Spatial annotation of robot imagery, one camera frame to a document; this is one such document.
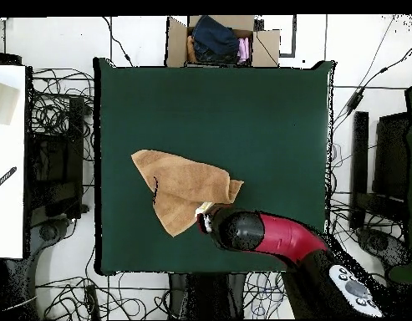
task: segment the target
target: clothing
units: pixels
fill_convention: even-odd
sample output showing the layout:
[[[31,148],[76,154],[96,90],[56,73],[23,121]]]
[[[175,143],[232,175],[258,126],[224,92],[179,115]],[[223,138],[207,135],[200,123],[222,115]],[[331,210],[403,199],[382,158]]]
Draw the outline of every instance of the clothing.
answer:
[[[239,38],[238,64],[244,64],[250,57],[249,38]]]
[[[192,31],[196,59],[203,63],[236,64],[239,43],[231,28],[202,15]]]
[[[188,52],[188,60],[191,63],[196,63],[196,52],[194,50],[194,42],[193,42],[192,36],[188,37],[188,42],[186,46],[187,46],[187,52]]]

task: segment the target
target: black cable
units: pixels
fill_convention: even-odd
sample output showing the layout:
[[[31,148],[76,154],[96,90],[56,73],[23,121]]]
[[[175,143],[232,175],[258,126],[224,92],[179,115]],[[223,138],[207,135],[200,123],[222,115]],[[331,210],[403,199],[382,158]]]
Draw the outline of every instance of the black cable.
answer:
[[[375,55],[374,55],[374,58],[372,59],[372,62],[371,62],[371,64],[370,64],[370,66],[369,66],[369,69],[368,69],[368,71],[366,72],[366,74],[364,75],[364,77],[362,78],[362,81],[360,81],[360,84],[359,84],[359,86],[358,86],[358,88],[357,89],[359,89],[361,86],[362,86],[362,83],[364,82],[364,80],[366,79],[366,77],[368,76],[368,74],[369,74],[369,71],[372,69],[372,66],[374,65],[374,61],[375,61],[375,59],[376,59],[376,56],[378,55],[378,52],[379,52],[379,49],[381,48],[381,45],[382,45],[382,43],[383,43],[383,41],[384,41],[384,39],[385,39],[385,37],[387,36],[387,32],[389,31],[389,28],[390,28],[390,26],[391,26],[391,23],[393,23],[393,21],[394,21],[394,16],[391,18],[391,21],[390,21],[390,23],[389,23],[389,26],[387,27],[387,29],[386,29],[386,31],[385,31],[385,33],[384,33],[384,36],[381,38],[381,42],[379,42],[379,46],[378,46],[378,48],[376,49],[376,51],[375,51]],[[340,112],[339,112],[339,114],[338,114],[338,117],[335,119],[335,121],[333,122],[334,124],[337,122],[337,120],[342,116],[342,112],[343,112],[343,109],[345,109],[345,107],[347,107],[348,106],[348,104],[349,104],[349,100],[345,103],[345,105],[343,106],[343,108],[340,110]],[[346,117],[343,119],[343,121],[349,116],[349,114],[351,113],[351,112],[349,112],[349,110],[350,110],[350,108],[348,107],[347,108],[347,111],[345,112],[345,114],[346,114]]]
[[[410,55],[412,55],[412,47],[406,52],[406,54],[402,57],[402,59],[398,60],[397,62],[389,65],[388,67],[382,68],[378,73],[376,73],[372,78],[370,78],[368,80],[368,82],[361,88],[361,90],[358,92],[358,95],[362,95],[362,93],[364,92],[364,89],[368,86],[368,84],[374,79],[376,78],[379,74],[382,74],[384,72],[386,72],[388,69],[394,67],[395,65],[403,62],[404,60],[406,60]],[[336,131],[338,129],[338,127],[347,119],[348,115],[336,126],[336,128],[334,129],[334,131]]]
[[[90,76],[85,73],[79,72],[78,70],[75,70],[75,71],[76,71],[75,74],[66,75],[61,79],[57,79],[57,75],[54,69],[45,69],[45,70],[38,71],[36,74],[50,72],[52,73],[55,79],[41,78],[42,80],[48,82],[47,88],[42,93],[35,90],[34,101],[33,101],[33,106],[34,106],[33,118],[32,118],[33,132],[38,131],[38,128],[41,128],[44,130],[45,134],[65,135],[68,139],[68,144],[70,145],[73,144],[72,139],[74,137],[69,135],[68,125],[66,124],[67,119],[69,117],[69,102],[67,102],[66,99],[62,98],[62,96],[66,96],[70,90],[74,90],[78,93],[78,95],[76,95],[77,97],[84,98],[85,102],[87,103],[86,107],[89,107],[89,103],[93,104],[93,99],[91,97],[92,87],[89,81],[88,81],[89,83],[88,88],[85,88],[83,90],[67,89],[64,94],[61,93],[61,85],[60,85],[61,80],[69,79],[71,77],[74,77],[76,75],[81,75],[81,74],[86,79],[88,79]],[[44,96],[45,94],[47,94],[47,91],[49,91],[49,94],[52,94],[51,87],[54,85],[57,90],[57,94],[55,96]],[[86,90],[89,91],[89,96],[84,94]],[[73,146],[74,152],[75,154],[82,156],[84,161],[94,162],[94,159],[91,158],[92,145],[90,145],[90,143],[92,142],[92,136],[91,136],[92,134],[91,134],[91,129],[89,128],[90,125],[87,122],[85,122],[85,120],[83,122],[84,122],[84,131],[79,131],[79,128],[76,126],[74,128],[75,130],[78,130],[79,133],[85,138],[87,142],[87,146],[84,146],[84,150],[87,151],[88,155],[87,157],[84,157],[83,154],[80,151],[77,151],[76,148]],[[48,154],[46,154],[46,158],[47,158],[46,160],[48,163],[47,172],[49,172],[50,159],[49,159]]]
[[[369,149],[372,149],[372,148],[376,148],[377,145],[378,145],[378,144],[374,144],[374,145],[368,146],[368,150],[369,150]],[[349,159],[351,156],[353,156],[353,154],[350,154],[350,155],[348,155],[347,157],[344,157],[343,159],[341,159],[340,161],[338,161],[337,164],[340,164],[340,165],[331,166],[331,171],[333,171],[333,169],[336,168],[336,167],[341,167],[342,164],[343,164],[343,162],[346,161],[347,159]]]
[[[160,303],[159,305],[157,305],[155,308],[153,308],[152,310],[150,310],[149,312],[147,312],[147,313],[145,314],[145,316],[144,316],[143,318],[141,318],[140,320],[146,320],[147,317],[148,317],[148,315],[150,315],[150,314],[153,313],[154,311],[158,310],[158,309],[160,308],[161,304],[166,300],[166,298],[167,298],[167,296],[170,294],[170,292],[171,292],[171,290],[168,290],[168,291],[164,292],[164,295],[163,295],[162,298],[160,299],[160,300],[161,300],[161,303]]]
[[[251,278],[253,276],[257,276],[256,279],[256,284],[251,282]],[[262,286],[259,284],[260,277],[263,276],[265,277],[265,286]],[[243,296],[243,309],[248,308],[251,306],[251,310],[253,315],[256,315],[256,318],[259,316],[263,316],[264,318],[269,318],[267,317],[267,313],[269,313],[269,310],[272,306],[279,306],[282,303],[282,300],[284,299],[285,293],[284,289],[282,289],[282,286],[279,285],[278,279],[281,277],[281,273],[277,273],[276,277],[274,279],[274,284],[275,286],[272,286],[271,282],[271,273],[250,273],[249,276],[247,277],[247,280],[245,281],[245,286],[247,286],[247,291],[245,291],[244,296]],[[248,303],[246,303],[246,298],[247,295],[251,295],[252,299],[249,300]],[[275,300],[272,296],[273,295],[278,295],[278,299]],[[257,308],[252,308],[253,302],[255,300],[259,301],[259,306]],[[268,312],[266,309],[263,307],[262,302],[264,300],[268,300],[270,303],[268,304]],[[257,313],[258,310],[261,309],[263,313],[259,314]]]
[[[72,235],[74,235],[77,223],[78,223],[78,219],[75,220],[74,229],[73,229],[72,233],[70,235],[68,235],[67,237],[64,237],[63,240],[69,239]]]
[[[131,59],[130,59],[129,55],[124,51],[124,48],[123,48],[121,42],[120,42],[119,40],[117,40],[117,39],[114,38],[114,35],[112,34],[112,28],[110,27],[110,23],[109,23],[108,19],[105,18],[105,17],[102,17],[102,19],[103,19],[104,21],[106,21],[106,23],[107,23],[107,25],[108,25],[110,37],[112,38],[113,41],[115,41],[117,44],[120,45],[120,48],[121,48],[121,50],[122,50],[122,53],[124,53],[124,57],[125,57],[125,58],[127,59],[127,61],[130,63],[131,67],[133,67],[133,64],[131,63]]]

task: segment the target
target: pink cloth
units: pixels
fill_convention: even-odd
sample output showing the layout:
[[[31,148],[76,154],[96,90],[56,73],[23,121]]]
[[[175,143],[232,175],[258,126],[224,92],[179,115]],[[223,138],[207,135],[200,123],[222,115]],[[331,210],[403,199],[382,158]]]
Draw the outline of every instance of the pink cloth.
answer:
[[[246,59],[249,59],[249,38],[244,38],[244,47],[246,49]]]
[[[239,48],[238,48],[238,63],[242,64],[249,59],[249,38],[239,38],[238,39]]]

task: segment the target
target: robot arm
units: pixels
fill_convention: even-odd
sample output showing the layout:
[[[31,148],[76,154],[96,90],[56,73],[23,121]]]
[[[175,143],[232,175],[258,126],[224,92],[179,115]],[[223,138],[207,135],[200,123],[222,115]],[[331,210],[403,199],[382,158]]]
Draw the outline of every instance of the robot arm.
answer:
[[[288,271],[282,278],[296,318],[383,316],[370,291],[302,223],[216,206],[198,215],[198,225],[219,248],[266,253],[284,261]]]

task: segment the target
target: cloth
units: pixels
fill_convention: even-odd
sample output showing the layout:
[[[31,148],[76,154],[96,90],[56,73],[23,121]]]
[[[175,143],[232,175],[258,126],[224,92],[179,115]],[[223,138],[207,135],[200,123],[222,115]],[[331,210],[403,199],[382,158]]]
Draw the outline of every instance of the cloth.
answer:
[[[245,63],[250,55],[249,55],[249,38],[239,38],[239,47],[238,47],[238,64]]]
[[[244,38],[239,38],[239,47],[238,47],[238,63],[244,63],[246,61],[246,45],[244,44]]]
[[[204,63],[235,64],[239,43],[230,28],[202,15],[192,30],[196,59]]]
[[[154,192],[158,219],[173,237],[196,222],[196,208],[203,202],[232,204],[243,184],[218,167],[161,151],[139,150],[131,158]]]
[[[196,52],[194,50],[194,39],[192,38],[192,36],[188,36],[186,46],[188,51],[188,60],[192,63],[196,63]]]

